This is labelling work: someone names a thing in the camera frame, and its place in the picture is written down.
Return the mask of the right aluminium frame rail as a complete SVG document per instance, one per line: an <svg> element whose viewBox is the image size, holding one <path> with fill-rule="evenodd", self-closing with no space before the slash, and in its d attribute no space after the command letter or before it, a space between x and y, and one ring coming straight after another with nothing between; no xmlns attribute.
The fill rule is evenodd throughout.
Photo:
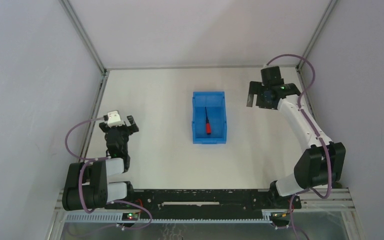
<svg viewBox="0 0 384 240"><path fill-rule="evenodd" d="M308 61L310 61L311 53L316 46L319 38L321 37L324 29L328 25L329 21L331 20L336 8L338 7L341 0L329 0L327 6L325 7L322 16L320 17L313 33L311 34L310 40L308 41L303 54L301 55ZM308 88L308 85L311 82L312 75L311 70L309 71L309 77L307 77L306 69L308 67L308 64L305 63L303 60L299 60L298 64L296 65L296 72L298 75L299 83L302 89Z"/></svg>

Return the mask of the back aluminium frame rail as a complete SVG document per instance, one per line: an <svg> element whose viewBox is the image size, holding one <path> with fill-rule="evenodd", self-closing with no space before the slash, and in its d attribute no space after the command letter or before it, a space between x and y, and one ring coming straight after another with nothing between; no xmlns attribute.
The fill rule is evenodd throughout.
<svg viewBox="0 0 384 240"><path fill-rule="evenodd" d="M265 65L248 64L248 65L194 65L194 66L148 66L148 67L108 67L107 72L110 71L126 71L126 70L175 70L175 69L230 69L230 68L260 68Z"/></svg>

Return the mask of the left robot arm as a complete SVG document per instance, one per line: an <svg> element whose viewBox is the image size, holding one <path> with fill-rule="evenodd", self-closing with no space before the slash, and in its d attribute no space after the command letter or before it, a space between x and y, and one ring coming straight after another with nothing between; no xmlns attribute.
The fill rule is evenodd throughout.
<svg viewBox="0 0 384 240"><path fill-rule="evenodd" d="M129 181L109 182L108 178L126 173L130 169L128 150L130 136L139 131L134 117L127 116L128 124L117 111L98 119L104 133L106 152L104 157L86 158L69 165L62 194L62 206L66 211L104 208L107 203L128 198L133 193Z"/></svg>

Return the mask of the left aluminium frame rail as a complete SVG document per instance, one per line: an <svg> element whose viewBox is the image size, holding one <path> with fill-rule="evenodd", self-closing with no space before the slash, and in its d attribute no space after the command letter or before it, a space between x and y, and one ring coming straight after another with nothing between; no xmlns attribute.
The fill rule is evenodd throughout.
<svg viewBox="0 0 384 240"><path fill-rule="evenodd" d="M100 72L100 79L98 80L98 85L96 89L96 94L93 100L92 110L90 114L90 119L94 119L98 117L100 105L102 102L103 94L107 85L108 81L108 71L106 67L104 66L101 58L99 57L98 51L96 50L94 44L92 43L91 38L89 37L83 23L81 22L81 19L79 18L73 4L70 0L59 0L60 5L64 9L66 15L68 16L70 22L72 23L72 26L78 36L80 37L80 40L82 41L86 51L89 53L90 57L92 58L93 62L97 66L99 72ZM81 144L81 150L79 155L81 158L77 158L79 162L83 162L84 158L86 158L89 145L91 142L93 130L95 127L94 122L86 123L85 124L85 135L82 140Z"/></svg>

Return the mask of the red black screwdriver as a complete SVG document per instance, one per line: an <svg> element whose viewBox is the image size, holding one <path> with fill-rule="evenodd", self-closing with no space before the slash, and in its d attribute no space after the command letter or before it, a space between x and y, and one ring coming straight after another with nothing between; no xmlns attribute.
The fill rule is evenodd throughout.
<svg viewBox="0 0 384 240"><path fill-rule="evenodd" d="M205 129L206 129L206 134L211 135L212 134L212 129L211 129L211 124L208 116L208 109L207 107L205 109Z"/></svg>

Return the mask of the blue plastic bin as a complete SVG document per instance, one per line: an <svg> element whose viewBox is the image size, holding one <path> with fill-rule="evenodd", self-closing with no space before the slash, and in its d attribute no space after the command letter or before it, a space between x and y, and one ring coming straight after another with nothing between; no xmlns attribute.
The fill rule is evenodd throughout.
<svg viewBox="0 0 384 240"><path fill-rule="evenodd" d="M207 107L211 135L206 134L205 107ZM193 92L191 129L194 144L216 145L227 142L226 97L223 91Z"/></svg>

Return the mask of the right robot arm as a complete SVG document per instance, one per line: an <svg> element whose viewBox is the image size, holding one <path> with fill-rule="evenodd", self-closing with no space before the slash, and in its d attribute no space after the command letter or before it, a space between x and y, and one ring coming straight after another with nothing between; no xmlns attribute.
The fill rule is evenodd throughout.
<svg viewBox="0 0 384 240"><path fill-rule="evenodd" d="M249 83L247 106L279 111L302 149L292 173L270 184L272 198L284 199L313 191L327 199L334 182L341 178L345 146L324 133L302 102L303 93L294 83L285 83L278 66L266 66L260 72L262 80Z"/></svg>

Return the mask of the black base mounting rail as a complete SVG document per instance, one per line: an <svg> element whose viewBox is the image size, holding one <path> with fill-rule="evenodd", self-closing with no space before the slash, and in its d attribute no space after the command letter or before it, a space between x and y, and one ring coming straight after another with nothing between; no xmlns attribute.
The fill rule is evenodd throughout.
<svg viewBox="0 0 384 240"><path fill-rule="evenodd" d="M301 209L301 199L274 196L268 189L136 189L125 203L113 203L106 210L133 210L137 204L152 218L245 218L264 211Z"/></svg>

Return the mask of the aluminium frame rail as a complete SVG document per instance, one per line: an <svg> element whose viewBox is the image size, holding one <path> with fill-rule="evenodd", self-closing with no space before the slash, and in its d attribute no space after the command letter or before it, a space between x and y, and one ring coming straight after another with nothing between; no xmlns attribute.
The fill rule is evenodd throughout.
<svg viewBox="0 0 384 240"><path fill-rule="evenodd" d="M126 71L126 70L175 70L175 69L230 69L230 68L260 68L265 65L248 64L248 65L194 65L194 66L148 66L148 67L108 67L107 72L110 71Z"/></svg>
<svg viewBox="0 0 384 240"><path fill-rule="evenodd" d="M92 58L93 62L97 66L99 72L100 72L100 79L98 80L98 85L96 89L96 94L93 100L92 110L90 114L90 119L94 119L98 117L100 105L102 102L103 94L107 85L108 81L108 71L106 67L104 66L101 58L99 57L98 51L96 50L94 44L92 43L91 38L89 37L83 23L81 22L81 19L79 18L73 4L70 0L59 0L60 5L64 9L66 15L68 16L70 22L72 23L72 26L78 36L80 37L80 40L82 41L86 51L89 53L90 57ZM95 127L94 122L86 123L85 124L85 135L82 140L81 144L81 150L79 155L81 158L77 158L79 162L83 162L84 158L86 158L89 145L91 142L93 130Z"/></svg>
<svg viewBox="0 0 384 240"><path fill-rule="evenodd" d="M308 41L303 54L301 55L308 61L310 61L311 53L316 46L319 38L321 37L324 29L328 25L329 21L331 20L336 8L338 7L341 0L329 0L327 6L325 7L322 16L320 17L313 33L311 34L310 40ZM302 89L308 88L308 85L311 82L312 75L311 70L309 71L309 77L307 77L306 69L308 67L308 64L305 63L303 60L299 60L298 64L296 65L296 72L298 75L299 83Z"/></svg>

